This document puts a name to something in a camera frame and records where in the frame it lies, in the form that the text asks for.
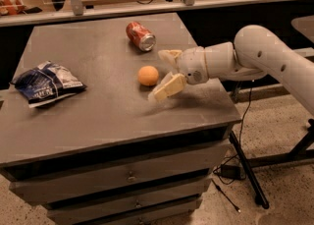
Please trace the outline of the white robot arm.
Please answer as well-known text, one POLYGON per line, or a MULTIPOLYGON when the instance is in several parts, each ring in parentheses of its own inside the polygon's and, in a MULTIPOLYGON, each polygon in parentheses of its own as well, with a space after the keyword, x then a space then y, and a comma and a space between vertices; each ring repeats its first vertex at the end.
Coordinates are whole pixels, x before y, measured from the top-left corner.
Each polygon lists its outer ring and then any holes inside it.
POLYGON ((149 93, 151 102, 175 95, 188 84, 205 84, 216 78, 254 81, 269 75, 314 114, 314 63, 261 26, 241 28, 232 42, 187 50, 160 50, 158 55, 173 71, 149 93))

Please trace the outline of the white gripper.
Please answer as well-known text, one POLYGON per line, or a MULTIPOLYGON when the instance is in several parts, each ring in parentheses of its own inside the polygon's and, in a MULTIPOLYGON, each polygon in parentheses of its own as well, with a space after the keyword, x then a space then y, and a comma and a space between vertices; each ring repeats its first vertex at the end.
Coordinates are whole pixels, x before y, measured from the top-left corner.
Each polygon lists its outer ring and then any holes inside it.
POLYGON ((188 84, 204 84, 209 80, 203 47, 189 48, 184 52, 160 50, 158 55, 175 70, 179 67, 180 74, 168 73, 148 94, 150 102, 160 102, 181 92, 186 86, 186 81, 188 84))

